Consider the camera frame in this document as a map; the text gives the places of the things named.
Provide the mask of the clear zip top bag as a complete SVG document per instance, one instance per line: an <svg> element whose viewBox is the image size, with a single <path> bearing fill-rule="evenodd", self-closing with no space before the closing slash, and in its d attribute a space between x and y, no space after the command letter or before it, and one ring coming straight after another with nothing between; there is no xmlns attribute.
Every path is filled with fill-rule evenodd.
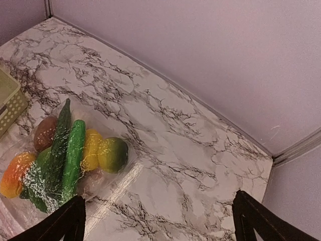
<svg viewBox="0 0 321 241"><path fill-rule="evenodd" d="M98 113L67 99L1 156L1 240L40 223L74 196L86 202L84 237L103 219L94 202L127 180L132 144Z"/></svg>

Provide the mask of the light green cucumber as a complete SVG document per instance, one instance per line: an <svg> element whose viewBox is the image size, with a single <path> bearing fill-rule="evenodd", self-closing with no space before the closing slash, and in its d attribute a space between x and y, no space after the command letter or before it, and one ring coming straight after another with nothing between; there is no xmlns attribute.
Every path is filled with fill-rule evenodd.
<svg viewBox="0 0 321 241"><path fill-rule="evenodd" d="M80 166L83 158L85 132L85 121L80 119L75 120L69 135L66 161L62 178L62 203L70 200L76 193L81 170Z"/></svg>

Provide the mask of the brown potato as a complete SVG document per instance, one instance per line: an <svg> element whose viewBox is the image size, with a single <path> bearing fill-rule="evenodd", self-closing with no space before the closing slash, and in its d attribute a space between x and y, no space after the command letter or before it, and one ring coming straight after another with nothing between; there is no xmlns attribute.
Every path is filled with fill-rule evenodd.
<svg viewBox="0 0 321 241"><path fill-rule="evenodd" d="M41 152L52 145L57 121L57 117L48 116L39 123L34 135L34 147L37 152Z"/></svg>

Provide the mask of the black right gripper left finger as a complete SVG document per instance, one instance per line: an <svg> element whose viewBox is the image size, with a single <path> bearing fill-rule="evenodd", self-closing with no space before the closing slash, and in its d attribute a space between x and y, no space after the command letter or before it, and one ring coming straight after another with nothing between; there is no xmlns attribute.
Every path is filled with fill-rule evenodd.
<svg viewBox="0 0 321 241"><path fill-rule="evenodd" d="M10 240L83 241L85 221L85 199L81 196L74 196L44 220Z"/></svg>

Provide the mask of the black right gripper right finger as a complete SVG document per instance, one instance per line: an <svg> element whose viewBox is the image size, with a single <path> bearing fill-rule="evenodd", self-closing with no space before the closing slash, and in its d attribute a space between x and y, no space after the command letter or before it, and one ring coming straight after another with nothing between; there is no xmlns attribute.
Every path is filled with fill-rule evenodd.
<svg viewBox="0 0 321 241"><path fill-rule="evenodd" d="M307 240L316 238L269 211L247 192L238 190L232 204L236 240Z"/></svg>

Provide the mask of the green white bok choy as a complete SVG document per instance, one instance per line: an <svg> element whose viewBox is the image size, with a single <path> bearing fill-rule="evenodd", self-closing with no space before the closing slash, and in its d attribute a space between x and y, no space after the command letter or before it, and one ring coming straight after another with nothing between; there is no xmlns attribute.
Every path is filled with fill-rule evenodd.
<svg viewBox="0 0 321 241"><path fill-rule="evenodd" d="M19 195L21 199L30 199L31 193L36 197L45 195L45 179L50 161L51 147L40 152L36 160L32 163L23 181L23 190Z"/></svg>

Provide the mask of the orange yellow mango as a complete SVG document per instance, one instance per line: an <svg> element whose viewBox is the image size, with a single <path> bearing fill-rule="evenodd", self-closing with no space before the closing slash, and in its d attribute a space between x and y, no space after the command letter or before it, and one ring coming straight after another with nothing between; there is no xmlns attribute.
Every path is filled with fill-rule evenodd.
<svg viewBox="0 0 321 241"><path fill-rule="evenodd" d="M23 190L23 177L31 164L36 160L36 155L23 152L16 155L5 170L1 180L1 194L6 198L15 198Z"/></svg>

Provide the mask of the dark green cucumber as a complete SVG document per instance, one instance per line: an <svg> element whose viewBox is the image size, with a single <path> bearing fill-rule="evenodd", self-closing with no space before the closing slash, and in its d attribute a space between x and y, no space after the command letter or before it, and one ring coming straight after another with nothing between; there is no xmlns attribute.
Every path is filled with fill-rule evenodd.
<svg viewBox="0 0 321 241"><path fill-rule="evenodd" d="M41 212L48 213L54 210L61 198L62 175L67 153L67 144L71 128L70 99L66 99L62 107L53 143L51 145L50 161L45 179L45 195L36 197L31 193L30 201Z"/></svg>

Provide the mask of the beige perforated plastic basket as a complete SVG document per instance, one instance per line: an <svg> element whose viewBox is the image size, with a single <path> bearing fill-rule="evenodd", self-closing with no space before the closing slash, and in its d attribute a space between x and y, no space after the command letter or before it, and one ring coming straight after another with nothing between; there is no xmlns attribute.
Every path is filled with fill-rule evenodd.
<svg viewBox="0 0 321 241"><path fill-rule="evenodd" d="M1 68L1 137L27 107L21 84Z"/></svg>

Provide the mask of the yellow lemon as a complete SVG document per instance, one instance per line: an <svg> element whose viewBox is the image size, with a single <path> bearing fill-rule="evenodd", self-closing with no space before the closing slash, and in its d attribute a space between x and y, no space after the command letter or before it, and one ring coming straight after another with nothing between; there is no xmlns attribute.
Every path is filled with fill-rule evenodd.
<svg viewBox="0 0 321 241"><path fill-rule="evenodd" d="M97 130L86 130L83 160L81 162L83 172L95 170L99 166L97 152L102 139L102 135Z"/></svg>

